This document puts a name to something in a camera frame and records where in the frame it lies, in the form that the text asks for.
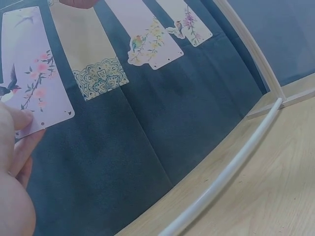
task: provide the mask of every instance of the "wooden frame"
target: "wooden frame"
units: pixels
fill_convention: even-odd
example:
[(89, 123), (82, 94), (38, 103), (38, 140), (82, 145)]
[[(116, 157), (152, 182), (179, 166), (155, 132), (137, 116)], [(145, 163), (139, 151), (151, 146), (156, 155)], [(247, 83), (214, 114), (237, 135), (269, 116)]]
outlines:
[[(276, 98), (282, 98), (283, 104), (279, 107), (282, 109), (284, 107), (291, 106), (293, 104), (305, 101), (311, 97), (315, 96), (315, 88), (310, 90), (295, 94), (286, 98), (284, 91), (282, 90), (275, 73), (273, 72), (270, 64), (268, 63), (265, 55), (263, 54), (262, 50), (254, 40), (253, 36), (242, 22), (240, 17), (231, 7), (227, 0), (213, 0), (224, 16), (228, 19), (230, 24), (233, 26), (241, 40), (243, 41), (244, 45), (248, 49), (250, 55), (252, 56), (253, 60), (255, 61), (258, 69), (262, 73), (271, 93), (274, 94)], [(273, 104), (269, 104), (261, 109), (252, 110), (247, 114), (248, 118), (255, 118), (261, 115), (265, 115), (269, 112), (272, 108)]]

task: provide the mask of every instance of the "wooden table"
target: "wooden table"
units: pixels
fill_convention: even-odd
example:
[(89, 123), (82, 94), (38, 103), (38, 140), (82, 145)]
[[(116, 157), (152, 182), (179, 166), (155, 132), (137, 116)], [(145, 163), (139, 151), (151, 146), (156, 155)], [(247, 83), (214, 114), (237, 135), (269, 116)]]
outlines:
[[(284, 91), (311, 87), (314, 75)], [(256, 107), (273, 100), (266, 94)], [(241, 121), (174, 189), (117, 235), (158, 235), (216, 179), (263, 118)], [(315, 235), (315, 98), (279, 112), (243, 170), (183, 235)]]

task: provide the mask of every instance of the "blue and gold pattern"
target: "blue and gold pattern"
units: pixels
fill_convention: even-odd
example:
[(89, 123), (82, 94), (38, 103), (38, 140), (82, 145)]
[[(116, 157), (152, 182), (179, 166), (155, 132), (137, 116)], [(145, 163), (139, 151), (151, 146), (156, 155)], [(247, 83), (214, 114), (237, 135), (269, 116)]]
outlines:
[(104, 59), (73, 74), (86, 101), (129, 83), (118, 58)]

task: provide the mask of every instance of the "hand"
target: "hand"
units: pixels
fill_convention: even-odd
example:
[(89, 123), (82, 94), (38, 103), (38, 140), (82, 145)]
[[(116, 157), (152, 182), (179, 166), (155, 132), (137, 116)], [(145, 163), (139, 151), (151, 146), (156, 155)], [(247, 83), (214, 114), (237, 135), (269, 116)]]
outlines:
[(0, 235), (31, 236), (35, 210), (26, 192), (32, 171), (31, 153), (45, 130), (15, 143), (15, 130), (25, 128), (32, 112), (9, 108), (0, 102)]

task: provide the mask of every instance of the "finger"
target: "finger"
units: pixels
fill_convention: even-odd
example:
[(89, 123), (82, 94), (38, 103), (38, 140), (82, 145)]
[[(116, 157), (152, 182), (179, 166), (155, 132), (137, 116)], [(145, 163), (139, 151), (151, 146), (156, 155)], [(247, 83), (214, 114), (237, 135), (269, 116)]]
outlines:
[(12, 176), (16, 177), (20, 170), (25, 165), (27, 159), (42, 139), (45, 130), (40, 130), (36, 133), (26, 136), (18, 141), (14, 146), (13, 161), (9, 171)]
[(31, 173), (32, 173), (32, 166), (33, 166), (33, 159), (30, 156), (25, 165), (23, 166), (23, 168), (21, 169), (21, 171), (18, 173), (18, 175), (16, 176), (16, 179), (22, 184), (22, 186), (24, 188), (27, 187), (30, 177), (31, 177)]
[(33, 112), (28, 110), (18, 110), (15, 108), (11, 108), (6, 106), (6, 109), (10, 112), (13, 123), (14, 130), (21, 130), (28, 126), (33, 120)]
[(0, 102), (0, 170), (7, 171), (14, 148), (14, 123), (6, 106)]

